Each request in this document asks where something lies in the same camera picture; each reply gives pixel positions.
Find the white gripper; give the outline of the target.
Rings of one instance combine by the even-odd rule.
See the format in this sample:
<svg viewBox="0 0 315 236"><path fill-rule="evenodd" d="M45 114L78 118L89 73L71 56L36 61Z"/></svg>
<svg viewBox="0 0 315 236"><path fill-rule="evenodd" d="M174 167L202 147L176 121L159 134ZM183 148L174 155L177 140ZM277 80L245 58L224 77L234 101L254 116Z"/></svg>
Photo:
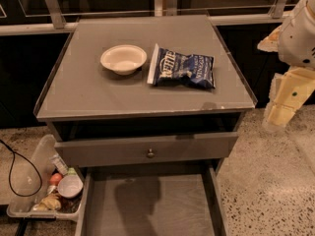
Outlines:
<svg viewBox="0 0 315 236"><path fill-rule="evenodd" d="M283 75L275 74L270 101L264 111L263 128L270 133L283 130L315 90L315 69L290 66Z"/></svg>

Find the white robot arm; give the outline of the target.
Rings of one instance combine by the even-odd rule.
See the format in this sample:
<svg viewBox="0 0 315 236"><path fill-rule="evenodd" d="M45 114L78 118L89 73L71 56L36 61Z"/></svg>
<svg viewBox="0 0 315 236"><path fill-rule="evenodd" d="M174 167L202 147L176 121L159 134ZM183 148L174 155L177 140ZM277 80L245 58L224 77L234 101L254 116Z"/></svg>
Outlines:
<svg viewBox="0 0 315 236"><path fill-rule="evenodd" d="M277 52L289 68L275 73L263 127L284 129L315 91L315 0L299 0L283 23L258 43L257 48Z"/></svg>

